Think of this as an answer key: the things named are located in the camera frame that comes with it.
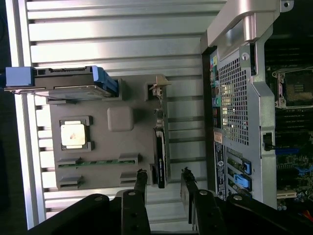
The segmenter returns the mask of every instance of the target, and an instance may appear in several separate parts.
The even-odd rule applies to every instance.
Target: silver panel
[[[98,65],[111,76],[164,74],[177,86],[169,89],[170,97],[175,101],[169,102],[170,126],[175,131],[191,130],[191,133],[173,135],[200,137],[202,131],[193,131],[203,128],[201,83],[196,81],[202,74],[199,40],[225,2],[6,0],[12,65],[39,68]],[[67,207],[75,198],[95,192],[110,194],[110,188],[84,190],[84,195],[82,191],[55,191],[49,106],[41,97],[16,96],[16,108],[28,228],[45,219],[42,209],[45,211],[46,205],[55,211],[48,212],[47,217],[60,210],[51,200],[58,200]],[[36,118],[30,123],[28,116]],[[35,121],[40,127],[36,134]],[[179,172],[185,166],[196,171],[197,178],[205,180],[205,162],[197,161],[197,158],[203,161],[205,156],[204,142],[179,142],[171,146],[171,154],[176,160],[171,164],[176,171],[175,180],[179,180]],[[202,184],[201,188],[206,187],[206,181],[199,181],[199,184]],[[177,231],[189,227],[185,215],[176,213],[182,212],[182,205],[177,201],[179,184],[169,184],[164,196],[158,195],[159,190],[153,190],[148,189],[148,198],[154,198],[152,204],[155,204],[148,208],[152,228]],[[158,217],[161,215],[159,204],[168,211],[164,218]]]
[[[197,55],[199,38],[147,39],[113,42],[82,42],[31,47],[32,62],[55,62],[128,57]]]
[[[281,9],[281,0],[229,0],[203,35],[202,52],[207,47],[220,46],[223,50],[225,45],[227,47],[231,45],[232,49],[228,49],[230,53],[244,42],[255,41],[273,24],[281,11],[286,11],[284,8]],[[236,31],[241,32],[241,40],[234,43],[231,30],[238,23],[241,25]]]
[[[138,37],[146,35],[202,34],[215,16],[149,17],[144,19],[94,20],[88,22],[35,23],[29,25],[31,41],[85,38]]]
[[[227,148],[230,148],[252,162],[253,198],[276,208],[276,156],[274,151],[266,152],[262,144],[263,134],[272,133],[274,137],[275,129],[274,95],[265,83],[264,71],[264,42],[270,35],[271,29],[256,43],[255,76],[251,76],[250,65],[239,62],[245,47],[219,61],[218,69],[220,74],[226,69],[220,81],[221,87],[224,86],[222,119],[226,156],[229,155]]]
[[[169,131],[170,142],[185,138],[204,138],[204,129]]]

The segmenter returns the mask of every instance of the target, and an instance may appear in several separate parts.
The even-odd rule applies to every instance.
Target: corrugated metal surface
[[[200,36],[223,0],[54,0],[27,2],[35,67],[98,65],[111,76],[162,73],[167,88],[172,184],[148,187],[153,230],[190,229],[179,199],[188,166],[206,188]],[[121,188],[58,192],[49,106],[36,97],[45,207],[50,217],[91,193],[114,197]]]

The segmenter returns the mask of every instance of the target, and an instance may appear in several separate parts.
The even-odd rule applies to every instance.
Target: cpu processor
[[[93,149],[89,139],[91,117],[65,117],[60,120],[61,149],[70,152],[86,152]]]

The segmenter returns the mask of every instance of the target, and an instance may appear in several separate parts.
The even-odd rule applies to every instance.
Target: screw
[[[200,191],[200,194],[201,195],[207,195],[207,191],[202,190],[202,191]]]
[[[234,196],[234,199],[235,199],[236,201],[241,201],[243,198],[242,198],[241,196],[239,196],[239,195],[235,195],[235,196]]]
[[[95,200],[96,202],[102,201],[102,197],[96,197],[94,200]]]
[[[241,58],[242,58],[243,60],[248,60],[248,59],[250,58],[250,56],[249,56],[248,53],[244,52],[244,53],[241,54]]]

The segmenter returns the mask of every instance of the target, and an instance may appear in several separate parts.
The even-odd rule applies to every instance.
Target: aluminum frame
[[[31,66],[26,1],[6,0],[13,67]],[[15,105],[22,163],[27,227],[45,220],[38,127],[33,95],[16,94]]]
[[[188,230],[189,225],[185,221],[186,217],[179,201],[180,184],[177,183],[182,168],[188,166],[195,172],[199,179],[198,183],[202,185],[200,188],[206,188],[207,185],[199,37],[225,2],[225,0],[200,0],[197,3],[192,0],[127,2],[6,0],[13,66],[72,68],[97,64],[108,68],[110,76],[162,73],[174,78],[174,85],[167,89],[170,97],[167,106],[168,117],[171,119],[170,151],[176,156],[171,163],[175,180],[163,191],[148,187],[147,212],[152,230]],[[114,20],[106,21],[107,17],[114,17]],[[63,27],[68,25],[68,20],[75,22],[75,25],[85,20],[88,22],[85,24],[87,28],[100,28],[102,31],[100,34],[97,34],[99,30],[94,30],[92,34],[79,34],[79,37],[58,38],[58,35],[68,31]],[[165,25],[164,21],[168,20],[170,22]],[[38,38],[41,26],[47,28],[55,24],[59,25],[56,28],[60,30],[58,33],[50,38]],[[157,27],[159,25],[164,25],[164,29],[160,31]],[[87,48],[82,48],[88,52],[85,52],[86,57],[74,56],[66,61],[63,58],[66,53],[53,49],[62,44],[62,40],[67,41],[67,46],[77,45],[78,40],[82,45],[93,45],[96,51],[103,53],[95,57],[95,54],[89,54]],[[127,50],[125,53],[106,53],[110,48],[123,50],[133,47],[136,50],[129,53]],[[155,49],[149,51],[151,47],[166,50],[163,49],[158,53],[159,50]],[[47,51],[51,48],[53,55],[49,55]],[[106,195],[112,193],[111,196],[114,197],[115,191],[121,190],[121,188],[101,188],[71,192],[56,191],[49,105],[44,98],[38,96],[17,95],[15,99],[29,229],[45,220],[45,216],[49,218],[60,208],[66,208],[91,193],[101,192]],[[43,129],[37,132],[36,125]]]
[[[228,0],[201,38],[201,52],[217,46],[219,59],[259,39],[293,0]]]

